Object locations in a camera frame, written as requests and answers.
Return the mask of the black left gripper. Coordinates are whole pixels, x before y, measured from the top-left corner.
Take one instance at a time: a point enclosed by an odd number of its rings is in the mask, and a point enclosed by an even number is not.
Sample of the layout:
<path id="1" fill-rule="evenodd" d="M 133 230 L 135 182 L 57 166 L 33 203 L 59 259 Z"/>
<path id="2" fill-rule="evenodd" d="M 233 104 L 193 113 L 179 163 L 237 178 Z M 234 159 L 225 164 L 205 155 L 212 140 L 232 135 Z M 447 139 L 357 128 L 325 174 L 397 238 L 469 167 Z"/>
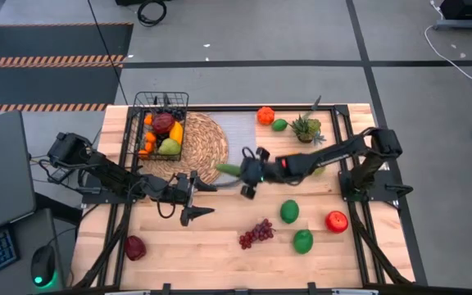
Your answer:
<path id="1" fill-rule="evenodd" d="M 169 184 L 164 192 L 164 202 L 184 207 L 179 218 L 183 227 L 187 227 L 190 221 L 215 211 L 213 208 L 193 205 L 194 189 L 203 192 L 216 192 L 217 187 L 214 184 L 203 182 L 196 170 L 193 170 L 190 175 L 178 173 L 175 178 L 177 183 Z"/>

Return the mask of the green cucumber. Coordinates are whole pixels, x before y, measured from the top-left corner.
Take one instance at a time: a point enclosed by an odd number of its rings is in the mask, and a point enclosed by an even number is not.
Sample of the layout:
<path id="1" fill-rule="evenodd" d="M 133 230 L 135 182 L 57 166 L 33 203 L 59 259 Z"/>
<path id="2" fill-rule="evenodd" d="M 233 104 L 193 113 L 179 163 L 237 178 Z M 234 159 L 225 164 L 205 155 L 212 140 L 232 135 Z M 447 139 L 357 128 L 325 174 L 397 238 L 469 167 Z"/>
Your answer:
<path id="1" fill-rule="evenodd" d="M 216 169 L 221 173 L 234 177 L 239 177 L 241 175 L 240 167 L 232 164 L 217 164 Z"/>

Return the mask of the round green fruit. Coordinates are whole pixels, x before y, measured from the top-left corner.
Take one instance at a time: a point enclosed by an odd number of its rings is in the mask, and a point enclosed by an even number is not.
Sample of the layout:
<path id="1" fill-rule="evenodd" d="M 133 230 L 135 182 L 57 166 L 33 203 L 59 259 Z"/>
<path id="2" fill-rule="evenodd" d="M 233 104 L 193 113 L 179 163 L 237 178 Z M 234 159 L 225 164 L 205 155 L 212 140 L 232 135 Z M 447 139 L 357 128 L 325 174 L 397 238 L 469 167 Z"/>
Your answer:
<path id="1" fill-rule="evenodd" d="M 309 229 L 298 230 L 293 238 L 293 247 L 298 254 L 307 254 L 313 247 L 314 238 Z"/>
<path id="2" fill-rule="evenodd" d="M 280 207 L 279 213 L 284 223 L 292 224 L 299 216 L 299 206 L 294 200 L 287 200 Z"/>

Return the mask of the red grape bunch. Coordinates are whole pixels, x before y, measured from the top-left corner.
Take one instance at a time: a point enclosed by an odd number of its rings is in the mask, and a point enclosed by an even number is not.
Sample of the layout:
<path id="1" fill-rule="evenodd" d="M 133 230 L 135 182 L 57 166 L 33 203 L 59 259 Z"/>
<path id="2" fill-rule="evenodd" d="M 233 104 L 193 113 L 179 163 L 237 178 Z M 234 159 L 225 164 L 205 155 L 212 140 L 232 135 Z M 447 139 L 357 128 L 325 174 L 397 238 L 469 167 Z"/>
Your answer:
<path id="1" fill-rule="evenodd" d="M 255 224 L 254 228 L 240 235 L 238 243 L 245 250 L 252 247 L 254 242 L 262 242 L 274 237 L 275 229 L 268 219 Z"/>

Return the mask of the yellow orange fruit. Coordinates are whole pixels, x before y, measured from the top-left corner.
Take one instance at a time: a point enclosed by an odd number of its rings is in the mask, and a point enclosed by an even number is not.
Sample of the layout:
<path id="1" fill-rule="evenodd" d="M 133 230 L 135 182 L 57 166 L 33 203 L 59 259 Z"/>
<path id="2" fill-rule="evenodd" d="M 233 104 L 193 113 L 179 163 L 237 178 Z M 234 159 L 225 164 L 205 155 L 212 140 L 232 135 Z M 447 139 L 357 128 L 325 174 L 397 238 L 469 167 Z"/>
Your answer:
<path id="1" fill-rule="evenodd" d="M 176 121 L 169 132 L 169 138 L 176 141 L 179 145 L 182 144 L 184 138 L 184 127 Z"/>

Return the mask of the dark red apple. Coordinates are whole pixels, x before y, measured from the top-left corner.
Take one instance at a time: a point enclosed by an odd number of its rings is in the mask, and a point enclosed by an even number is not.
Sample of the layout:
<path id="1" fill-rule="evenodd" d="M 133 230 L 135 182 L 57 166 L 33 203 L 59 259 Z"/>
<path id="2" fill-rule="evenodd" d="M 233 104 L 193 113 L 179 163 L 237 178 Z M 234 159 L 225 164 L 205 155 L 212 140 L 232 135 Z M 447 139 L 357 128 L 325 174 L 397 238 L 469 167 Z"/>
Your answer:
<path id="1" fill-rule="evenodd" d="M 125 240 L 125 254 L 131 261 L 137 261 L 144 257 L 147 249 L 143 240 L 137 236 L 130 235 Z"/>
<path id="2" fill-rule="evenodd" d="M 169 113 L 157 114 L 152 119 L 152 129 L 155 134 L 167 134 L 174 127 L 175 118 Z"/>

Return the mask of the bright red apple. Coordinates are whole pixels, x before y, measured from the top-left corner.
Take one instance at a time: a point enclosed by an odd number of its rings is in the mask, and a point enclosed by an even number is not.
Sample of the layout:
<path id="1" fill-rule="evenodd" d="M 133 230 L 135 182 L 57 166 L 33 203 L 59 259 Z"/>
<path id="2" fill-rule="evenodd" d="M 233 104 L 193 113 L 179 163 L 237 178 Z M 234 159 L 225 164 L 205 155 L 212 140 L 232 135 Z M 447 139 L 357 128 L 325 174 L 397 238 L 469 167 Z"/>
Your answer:
<path id="1" fill-rule="evenodd" d="M 341 211 L 331 211 L 325 217 L 324 222 L 327 230 L 335 234 L 344 232 L 349 226 L 346 215 Z"/>

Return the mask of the grey rectangular placemat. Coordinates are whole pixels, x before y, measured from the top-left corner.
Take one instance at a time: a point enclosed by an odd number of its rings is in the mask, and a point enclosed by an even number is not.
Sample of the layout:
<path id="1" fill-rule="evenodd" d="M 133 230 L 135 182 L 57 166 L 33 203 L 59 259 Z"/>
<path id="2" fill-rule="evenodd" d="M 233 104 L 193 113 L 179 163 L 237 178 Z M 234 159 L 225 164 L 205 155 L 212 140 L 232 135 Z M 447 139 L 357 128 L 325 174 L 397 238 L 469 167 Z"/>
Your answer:
<path id="1" fill-rule="evenodd" d="M 243 161 L 243 148 L 256 150 L 256 119 L 253 113 L 222 111 L 209 112 L 208 115 L 225 133 L 228 146 L 225 164 L 240 166 Z"/>

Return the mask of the round woven placemat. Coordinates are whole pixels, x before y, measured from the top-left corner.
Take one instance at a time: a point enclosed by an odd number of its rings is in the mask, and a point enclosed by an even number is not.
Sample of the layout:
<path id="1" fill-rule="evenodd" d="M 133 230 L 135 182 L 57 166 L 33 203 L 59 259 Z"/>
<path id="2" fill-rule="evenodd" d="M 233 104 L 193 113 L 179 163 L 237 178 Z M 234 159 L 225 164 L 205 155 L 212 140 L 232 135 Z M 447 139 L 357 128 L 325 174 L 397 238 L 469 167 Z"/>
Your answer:
<path id="1" fill-rule="evenodd" d="M 220 172 L 217 164 L 226 164 L 229 145 L 222 128 L 207 114 L 189 112 L 184 124 L 181 158 L 174 160 L 140 160 L 141 174 L 169 179 L 173 174 L 196 170 L 202 181 L 213 183 Z"/>

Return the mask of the black power adapter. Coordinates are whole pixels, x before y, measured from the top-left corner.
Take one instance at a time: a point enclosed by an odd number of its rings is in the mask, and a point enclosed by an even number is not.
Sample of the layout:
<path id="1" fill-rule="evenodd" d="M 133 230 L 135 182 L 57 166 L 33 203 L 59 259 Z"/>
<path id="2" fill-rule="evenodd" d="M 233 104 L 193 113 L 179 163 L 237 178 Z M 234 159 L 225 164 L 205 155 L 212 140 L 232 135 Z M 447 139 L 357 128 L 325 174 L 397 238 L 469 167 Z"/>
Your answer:
<path id="1" fill-rule="evenodd" d="M 56 168 L 51 173 L 50 180 L 55 183 L 64 182 L 69 177 L 69 171 L 64 168 Z"/>

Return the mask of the black computer mouse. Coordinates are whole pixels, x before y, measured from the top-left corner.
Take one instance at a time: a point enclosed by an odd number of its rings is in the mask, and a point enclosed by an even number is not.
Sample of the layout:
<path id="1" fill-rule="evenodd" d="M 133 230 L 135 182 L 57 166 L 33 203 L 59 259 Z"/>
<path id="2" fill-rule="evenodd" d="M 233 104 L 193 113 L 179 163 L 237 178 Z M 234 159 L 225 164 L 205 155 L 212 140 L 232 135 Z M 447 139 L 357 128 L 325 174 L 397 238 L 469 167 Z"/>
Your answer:
<path id="1" fill-rule="evenodd" d="M 55 252 L 49 244 L 39 247 L 30 262 L 30 275 L 36 287 L 49 284 L 55 273 Z"/>

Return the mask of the grey desk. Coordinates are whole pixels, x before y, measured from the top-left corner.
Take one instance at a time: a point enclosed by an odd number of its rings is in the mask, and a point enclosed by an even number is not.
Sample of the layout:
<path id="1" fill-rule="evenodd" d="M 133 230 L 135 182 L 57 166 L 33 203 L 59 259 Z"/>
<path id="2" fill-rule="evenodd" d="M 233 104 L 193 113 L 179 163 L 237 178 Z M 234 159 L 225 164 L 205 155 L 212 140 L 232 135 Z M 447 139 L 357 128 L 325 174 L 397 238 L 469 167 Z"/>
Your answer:
<path id="1" fill-rule="evenodd" d="M 58 239 L 73 238 L 81 216 L 82 211 L 75 208 L 71 213 L 42 209 L 14 223 L 1 226 L 0 228 L 11 229 L 20 257 L 18 261 L 0 270 L 0 295 L 54 293 L 65 289 L 67 274 L 63 270 Z M 36 287 L 30 275 L 30 262 L 34 252 L 47 244 L 55 252 L 55 273 L 49 284 Z"/>

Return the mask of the black hazard-striped floor mat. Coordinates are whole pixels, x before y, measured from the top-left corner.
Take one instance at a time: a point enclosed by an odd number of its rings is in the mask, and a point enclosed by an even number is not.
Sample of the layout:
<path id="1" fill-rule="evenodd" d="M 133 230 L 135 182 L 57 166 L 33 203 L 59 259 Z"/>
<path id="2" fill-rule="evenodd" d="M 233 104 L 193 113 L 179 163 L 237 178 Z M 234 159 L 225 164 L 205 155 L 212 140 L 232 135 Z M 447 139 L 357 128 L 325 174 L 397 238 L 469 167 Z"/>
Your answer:
<path id="1" fill-rule="evenodd" d="M 0 25 L 0 111 L 102 111 L 114 104 L 133 27 Z"/>

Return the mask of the black aluminium rig frame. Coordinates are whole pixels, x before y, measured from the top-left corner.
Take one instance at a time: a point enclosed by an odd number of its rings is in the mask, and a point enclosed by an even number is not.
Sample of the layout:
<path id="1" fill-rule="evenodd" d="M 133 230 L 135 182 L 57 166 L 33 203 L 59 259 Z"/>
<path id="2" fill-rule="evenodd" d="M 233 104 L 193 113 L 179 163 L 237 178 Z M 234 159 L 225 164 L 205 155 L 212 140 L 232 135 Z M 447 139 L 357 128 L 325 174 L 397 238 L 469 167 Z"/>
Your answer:
<path id="1" fill-rule="evenodd" d="M 326 105 L 349 110 L 353 133 L 378 125 L 370 105 L 353 103 Z M 345 116 L 337 111 L 313 113 L 322 123 L 327 147 L 335 143 L 332 117 L 338 118 L 342 139 L 345 139 Z M 256 119 L 259 108 L 244 105 L 197 105 L 192 112 L 252 112 Z M 126 106 L 107 107 L 103 136 L 98 150 L 119 160 L 120 142 L 127 121 Z M 274 132 L 270 127 L 255 123 L 256 143 L 268 149 L 271 158 L 277 155 L 316 150 L 312 144 L 299 143 L 292 131 Z M 147 254 L 139 261 L 125 258 L 120 279 L 121 291 L 150 290 L 161 293 L 163 284 L 170 284 L 170 294 L 265 295 L 308 294 L 308 283 L 315 283 L 319 294 L 330 294 L 331 288 L 361 288 L 362 280 L 357 261 L 354 237 L 349 225 L 341 234 L 332 234 L 324 223 L 334 210 L 343 211 L 350 221 L 347 204 L 339 195 L 338 171 L 341 166 L 327 166 L 322 175 L 310 176 L 300 185 L 265 184 L 257 189 L 254 200 L 240 195 L 240 188 L 218 193 L 199 193 L 194 205 L 213 207 L 212 214 L 197 218 L 188 227 L 179 223 L 179 213 L 164 220 L 157 214 L 155 203 L 136 202 L 129 223 L 129 234 L 148 243 Z M 293 224 L 279 218 L 283 201 L 294 199 L 300 206 L 300 216 Z M 417 282 L 412 269 L 402 221 L 397 210 L 385 202 L 369 202 L 377 244 L 399 273 Z M 101 252 L 111 205 L 101 205 L 87 215 L 79 227 L 79 235 L 71 262 L 73 287 L 84 277 Z M 257 221 L 269 218 L 276 229 L 275 236 L 254 243 L 242 250 L 237 239 Z M 297 254 L 292 245 L 293 235 L 309 229 L 315 238 L 310 252 Z"/>

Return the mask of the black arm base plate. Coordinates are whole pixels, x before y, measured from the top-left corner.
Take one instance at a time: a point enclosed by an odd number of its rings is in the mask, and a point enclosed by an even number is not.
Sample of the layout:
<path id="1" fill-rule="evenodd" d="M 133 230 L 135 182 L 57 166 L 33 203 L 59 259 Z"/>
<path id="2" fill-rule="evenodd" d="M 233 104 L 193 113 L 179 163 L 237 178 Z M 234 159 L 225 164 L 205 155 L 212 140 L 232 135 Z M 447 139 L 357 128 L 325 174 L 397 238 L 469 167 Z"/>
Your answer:
<path id="1" fill-rule="evenodd" d="M 125 204 L 133 202 L 129 190 L 141 180 L 140 175 L 132 173 L 103 173 L 90 171 L 85 185 L 77 188 L 82 195 L 82 203 L 87 204 Z"/>
<path id="2" fill-rule="evenodd" d="M 397 201 L 413 191 L 411 186 L 397 184 L 389 170 L 377 171 L 372 185 L 364 190 L 353 187 L 349 171 L 339 172 L 338 179 L 343 200 L 346 202 Z"/>

